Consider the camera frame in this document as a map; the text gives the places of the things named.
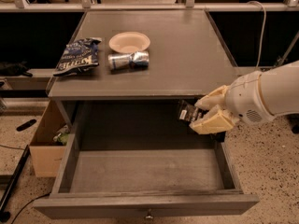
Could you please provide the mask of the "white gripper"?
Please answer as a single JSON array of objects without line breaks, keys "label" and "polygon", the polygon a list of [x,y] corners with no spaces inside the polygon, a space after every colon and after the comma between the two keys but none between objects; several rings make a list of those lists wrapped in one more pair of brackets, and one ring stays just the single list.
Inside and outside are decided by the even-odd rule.
[{"label": "white gripper", "polygon": [[190,128],[198,134],[212,134],[233,129],[239,120],[249,125],[272,121],[275,116],[264,104],[261,76],[260,71],[254,71],[236,79],[229,88],[222,85],[198,99],[195,106],[209,111]]}]

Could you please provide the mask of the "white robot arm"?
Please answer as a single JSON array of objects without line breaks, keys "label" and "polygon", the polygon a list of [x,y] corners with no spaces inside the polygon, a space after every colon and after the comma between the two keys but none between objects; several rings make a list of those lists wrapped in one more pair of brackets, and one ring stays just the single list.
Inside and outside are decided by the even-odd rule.
[{"label": "white robot arm", "polygon": [[199,99],[195,106],[206,111],[190,124],[199,134],[226,132],[239,121],[255,125],[298,114],[299,62],[246,74]]}]

